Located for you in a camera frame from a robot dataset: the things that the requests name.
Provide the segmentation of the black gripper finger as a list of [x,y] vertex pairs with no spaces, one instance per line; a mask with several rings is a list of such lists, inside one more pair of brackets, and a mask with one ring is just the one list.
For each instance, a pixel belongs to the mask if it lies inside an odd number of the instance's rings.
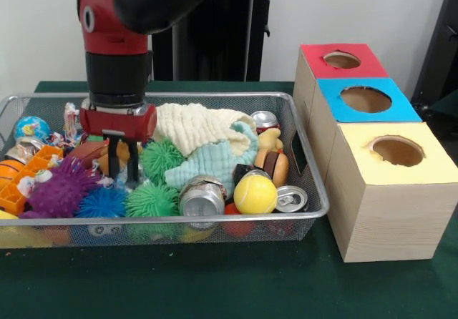
[[133,141],[127,142],[130,158],[127,161],[127,185],[131,188],[136,188],[139,183],[139,152],[137,143]]
[[120,170],[119,158],[117,156],[117,140],[110,140],[108,144],[108,167],[109,177],[115,178]]

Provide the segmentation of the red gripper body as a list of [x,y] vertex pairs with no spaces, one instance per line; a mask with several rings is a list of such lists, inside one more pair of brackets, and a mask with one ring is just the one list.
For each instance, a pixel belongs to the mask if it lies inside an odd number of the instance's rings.
[[109,108],[97,107],[90,101],[83,101],[79,119],[87,134],[117,136],[129,141],[144,142],[151,138],[155,131],[157,111],[153,104]]

